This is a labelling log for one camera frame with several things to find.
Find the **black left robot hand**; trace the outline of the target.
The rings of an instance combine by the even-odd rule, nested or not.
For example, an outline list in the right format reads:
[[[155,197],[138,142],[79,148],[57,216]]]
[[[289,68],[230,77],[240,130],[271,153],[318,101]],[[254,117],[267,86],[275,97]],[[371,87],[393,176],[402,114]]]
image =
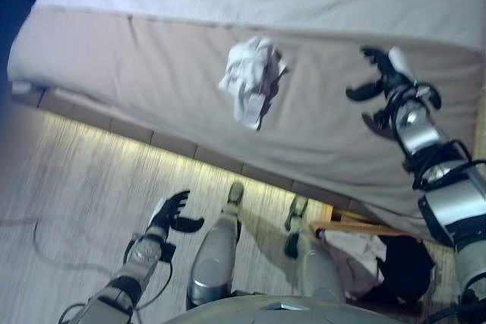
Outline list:
[[[181,216],[189,194],[189,190],[183,190],[166,200],[161,199],[153,211],[147,228],[161,228],[166,233],[170,228],[185,234],[199,231],[204,225],[204,218],[191,219]]]

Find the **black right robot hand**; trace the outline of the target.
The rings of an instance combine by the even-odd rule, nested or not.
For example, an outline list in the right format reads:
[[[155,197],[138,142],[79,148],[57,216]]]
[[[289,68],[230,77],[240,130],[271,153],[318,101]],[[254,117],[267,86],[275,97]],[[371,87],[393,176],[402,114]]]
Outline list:
[[[412,84],[411,80],[393,63],[392,49],[385,51],[376,46],[362,46],[360,51],[369,64],[377,68],[379,77],[376,81],[363,83],[357,87],[347,87],[348,99],[354,102],[365,102],[381,94],[388,97],[396,88]]]

